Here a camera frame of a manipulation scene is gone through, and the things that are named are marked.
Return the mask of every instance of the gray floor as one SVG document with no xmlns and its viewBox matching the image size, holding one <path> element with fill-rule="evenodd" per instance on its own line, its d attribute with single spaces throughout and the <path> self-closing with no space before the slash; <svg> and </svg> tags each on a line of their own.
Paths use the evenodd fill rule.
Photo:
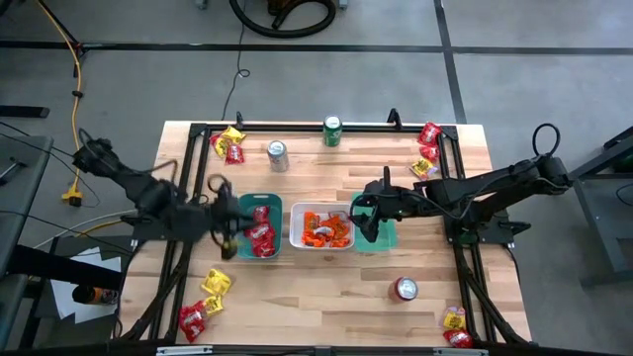
<svg viewBox="0 0 633 356">
<path fill-rule="evenodd" d="M 33 3 L 0 18 L 0 39 L 58 41 Z M 83 41 L 235 44 L 240 30 L 225 0 L 211 0 L 205 12 L 193 1 L 169 0 L 50 0 L 49 6 Z M 627 0 L 445 0 L 444 6 L 453 45 L 633 45 L 633 3 Z M 261 0 L 249 0 L 248 12 L 262 23 L 270 21 Z M 320 14 L 318 6 L 305 5 L 288 26 Z M 244 42 L 277 43 L 249 31 Z M 284 43 L 440 41 L 432 0 L 350 0 L 348 11 L 325 32 Z M 90 52 L 79 126 L 110 138 L 130 166 L 150 166 L 164 121 L 220 117 L 235 60 L 234 52 Z M 543 122 L 561 129 L 557 153 L 568 169 L 631 126 L 631 56 L 456 55 L 455 60 L 468 123 L 485 126 L 497 168 L 529 157 L 532 130 Z M 397 107 L 408 122 L 455 122 L 441 54 L 246 52 L 242 67 L 252 75 L 238 81 L 230 118 L 240 110 L 247 120 L 321 120 L 338 114 L 346 121 L 381 122 Z M 71 69 L 67 51 L 0 49 L 0 102 L 51 109 L 45 121 L 3 121 L 31 134 L 52 135 L 57 146 L 72 149 Z M 85 176 L 103 203 L 96 209 L 68 208 L 59 195 L 71 179 L 51 161 L 32 213 L 72 224 L 132 206 L 114 184 Z M 534 340 L 633 353 L 633 286 L 580 287 L 579 278 L 601 271 L 605 261 L 575 194 L 535 197 L 510 212 L 515 220 L 533 223 L 519 237 L 516 254 Z M 22 242 L 33 245 L 54 233 L 29 222 Z"/>
</svg>

